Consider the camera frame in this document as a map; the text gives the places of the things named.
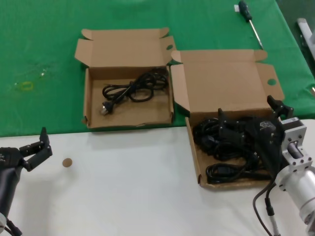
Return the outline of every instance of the black power cord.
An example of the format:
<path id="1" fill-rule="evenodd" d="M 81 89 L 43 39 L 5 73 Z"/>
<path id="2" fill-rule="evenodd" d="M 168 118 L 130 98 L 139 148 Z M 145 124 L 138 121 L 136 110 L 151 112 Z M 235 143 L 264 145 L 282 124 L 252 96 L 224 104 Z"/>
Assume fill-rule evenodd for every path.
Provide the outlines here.
<path id="1" fill-rule="evenodd" d="M 240 120 L 249 119 L 253 118 L 245 117 Z M 245 132 L 245 127 L 241 125 L 230 125 L 229 129 L 240 134 Z M 249 141 L 245 140 L 243 145 L 240 145 L 219 136 L 219 120 L 217 118 L 208 118 L 196 125 L 193 128 L 193 137 L 194 142 L 199 145 L 201 150 L 208 155 L 213 155 L 216 160 L 224 162 L 233 158 L 245 159 L 244 165 L 218 163 L 208 166 L 206 169 L 208 183 L 233 182 L 239 178 L 270 179 L 268 174 L 257 173 L 264 167 L 260 164 L 259 157 Z"/>
<path id="2" fill-rule="evenodd" d="M 257 199 L 258 199 L 261 195 L 263 195 L 266 191 L 267 191 L 267 193 L 270 193 L 271 189 L 273 188 L 275 179 L 276 179 L 276 178 L 273 178 L 273 179 L 269 182 L 269 184 L 268 184 L 263 190 L 261 190 L 261 191 L 254 197 L 254 199 L 253 199 L 253 201 L 252 201 L 252 207 L 254 208 L 255 214 L 256 214 L 256 216 L 257 216 L 257 218 L 258 218 L 260 224 L 263 226 L 264 230 L 267 232 L 267 234 L 268 234 L 269 236 L 273 236 L 273 235 L 270 233 L 270 231 L 267 229 L 266 225 L 265 225 L 264 222 L 262 221 L 262 219 L 261 219 L 261 217 L 260 217 L 260 215 L 259 215 L 259 213 L 258 213 L 257 207 L 256 207 L 256 201 L 257 201 Z"/>
<path id="3" fill-rule="evenodd" d="M 102 94 L 107 99 L 103 102 L 102 114 L 113 112 L 115 104 L 128 97 L 132 102 L 146 102 L 153 98 L 154 90 L 163 90 L 168 87 L 168 71 L 165 67 L 154 68 L 127 85 L 108 85 L 103 88 Z M 136 98 L 140 90 L 148 92 L 147 97 Z"/>
<path id="4" fill-rule="evenodd" d="M 20 231 L 20 229 L 18 227 L 16 227 L 12 221 L 10 221 L 9 219 L 6 220 L 6 225 L 8 226 L 4 228 L 4 230 L 6 230 L 10 235 L 12 236 L 21 236 L 22 232 Z"/>

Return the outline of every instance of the robotic arm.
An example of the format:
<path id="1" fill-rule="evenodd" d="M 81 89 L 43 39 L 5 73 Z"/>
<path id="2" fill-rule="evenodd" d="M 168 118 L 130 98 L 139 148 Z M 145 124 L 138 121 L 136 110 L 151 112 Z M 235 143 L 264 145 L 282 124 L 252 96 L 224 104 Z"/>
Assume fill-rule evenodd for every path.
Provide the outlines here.
<path id="1" fill-rule="evenodd" d="M 46 128 L 42 128 L 39 142 L 20 147 L 0 148 L 0 234 L 8 225 L 13 236 L 22 235 L 13 223 L 7 220 L 13 201 L 16 186 L 20 180 L 21 171 L 25 168 L 32 171 L 52 155 Z"/>
<path id="2" fill-rule="evenodd" d="M 233 133 L 233 130 L 228 130 L 228 126 L 224 125 L 226 117 L 219 109 L 220 126 L 224 131 L 221 135 L 238 143 L 241 137 L 250 139 L 253 142 L 253 149 L 271 175 L 269 185 L 253 201 L 256 215 L 268 235 L 272 234 L 262 223 L 255 208 L 255 201 L 264 192 L 267 192 L 265 198 L 267 212 L 273 225 L 274 235 L 279 236 L 269 199 L 271 189 L 278 186 L 290 195 L 300 210 L 300 217 L 307 225 L 308 235 L 315 236 L 315 168 L 312 167 L 312 158 L 303 148 L 306 126 L 298 118 L 292 117 L 293 108 L 286 106 L 282 101 L 268 96 L 267 102 L 273 110 L 272 115 L 269 118 L 256 117 L 246 121 L 243 136 Z"/>

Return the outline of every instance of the box flap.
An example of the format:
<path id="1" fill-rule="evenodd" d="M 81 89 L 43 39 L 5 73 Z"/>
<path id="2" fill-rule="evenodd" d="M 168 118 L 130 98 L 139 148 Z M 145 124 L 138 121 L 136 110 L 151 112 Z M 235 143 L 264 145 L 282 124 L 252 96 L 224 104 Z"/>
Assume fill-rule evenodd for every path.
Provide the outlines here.
<path id="1" fill-rule="evenodd" d="M 83 29 L 82 34 L 90 40 L 116 40 L 116 39 L 158 39 L 167 36 L 169 28 L 161 29 L 114 29 L 91 30 Z"/>
<path id="2" fill-rule="evenodd" d="M 267 95 L 284 95 L 273 66 L 256 63 L 266 57 L 263 50 L 173 51 L 183 62 L 171 66 L 174 100 L 191 113 L 269 109 Z"/>
<path id="3" fill-rule="evenodd" d="M 267 52 L 252 49 L 173 51 L 172 58 L 181 63 L 205 61 L 261 61 L 267 58 Z"/>
<path id="4" fill-rule="evenodd" d="M 175 50 L 174 38 L 161 39 L 79 39 L 75 58 L 89 67 L 165 66 Z"/>

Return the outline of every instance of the open cardboard box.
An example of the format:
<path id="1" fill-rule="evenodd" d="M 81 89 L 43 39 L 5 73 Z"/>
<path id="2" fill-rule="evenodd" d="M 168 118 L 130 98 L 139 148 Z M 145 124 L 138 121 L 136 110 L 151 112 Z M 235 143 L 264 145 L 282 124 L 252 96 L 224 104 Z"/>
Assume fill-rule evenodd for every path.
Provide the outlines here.
<path id="1" fill-rule="evenodd" d="M 258 62 L 266 59 L 267 53 L 263 50 L 173 51 L 172 58 L 182 63 L 171 66 L 174 100 L 190 111 L 186 124 L 198 183 L 208 188 L 266 184 L 266 181 L 249 179 L 208 184 L 206 168 L 219 161 L 195 145 L 192 128 L 204 118 L 218 117 L 218 108 L 229 118 L 271 114 L 267 96 L 283 100 L 284 94 L 273 66 Z M 234 159 L 229 163 L 241 161 Z"/>
<path id="2" fill-rule="evenodd" d="M 75 58 L 87 65 L 84 93 L 84 122 L 88 128 L 170 124 L 173 119 L 171 83 L 166 91 L 142 103 L 129 99 L 115 105 L 112 114 L 102 115 L 108 84 L 126 85 L 155 67 L 166 67 L 176 49 L 168 29 L 82 30 Z"/>

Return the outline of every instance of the white table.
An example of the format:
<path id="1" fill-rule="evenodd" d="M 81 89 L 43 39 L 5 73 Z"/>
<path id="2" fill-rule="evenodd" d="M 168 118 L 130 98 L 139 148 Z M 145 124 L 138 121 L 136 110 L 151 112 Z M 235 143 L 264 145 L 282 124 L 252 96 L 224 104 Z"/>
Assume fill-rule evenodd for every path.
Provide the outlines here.
<path id="1" fill-rule="evenodd" d="M 305 149 L 315 154 L 315 121 Z M 20 147 L 38 136 L 1 138 Z M 50 135 L 54 155 L 23 171 L 9 219 L 25 236 L 266 236 L 252 208 L 259 189 L 199 187 L 185 127 Z M 62 166 L 65 158 L 73 165 Z M 283 236 L 305 235 L 289 196 L 271 194 Z M 263 197 L 258 210 L 270 227 Z"/>

